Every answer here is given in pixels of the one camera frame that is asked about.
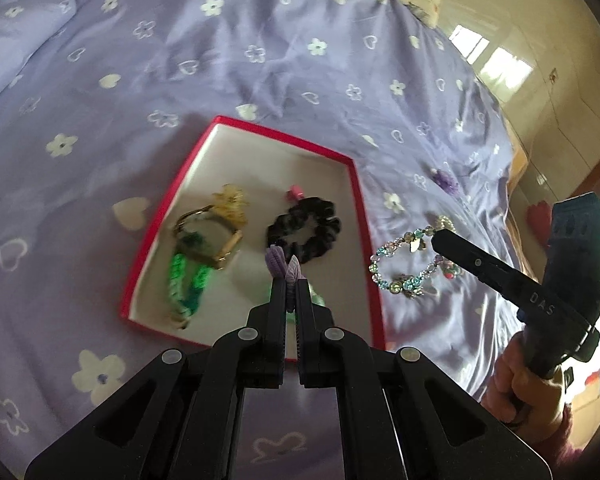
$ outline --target pink sleeve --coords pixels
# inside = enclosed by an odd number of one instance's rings
[[[572,427],[571,405],[566,404],[562,412],[562,424],[558,431],[547,440],[531,446],[538,455],[544,458],[554,474],[560,469],[572,465],[582,453],[581,449],[573,449],[569,442]]]

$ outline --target person's hand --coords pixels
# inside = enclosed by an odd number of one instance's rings
[[[516,409],[509,400],[513,393],[530,406],[524,423],[515,430],[527,444],[548,439],[560,428],[564,408],[564,378],[562,369],[550,380],[544,380],[529,371],[523,362],[522,332],[518,332],[496,360],[493,377],[482,406],[502,422],[512,422]]]

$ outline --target purple bedsheet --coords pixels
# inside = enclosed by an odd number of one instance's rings
[[[217,114],[351,156],[374,244],[446,214],[517,265],[500,108],[398,0],[75,1],[0,94],[0,459],[16,475],[172,344],[118,304],[146,219]],[[422,269],[423,253],[386,273]],[[382,294],[387,339],[478,396],[514,311],[471,276],[432,284],[416,301]],[[333,392],[293,374],[249,392],[237,476],[341,478]]]

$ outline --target charm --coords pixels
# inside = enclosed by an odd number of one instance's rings
[[[238,229],[247,223],[242,208],[249,205],[244,199],[243,191],[233,184],[224,184],[222,193],[213,193],[214,203],[211,211],[235,225]]]

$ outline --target green beaded bracelet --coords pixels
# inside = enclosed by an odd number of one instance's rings
[[[176,252],[171,259],[169,274],[169,298],[173,305],[173,319],[185,328],[189,318],[200,307],[200,298],[211,276],[213,267],[192,262],[197,268],[189,269],[190,260],[180,252]],[[189,284],[186,285],[187,275],[191,275]]]

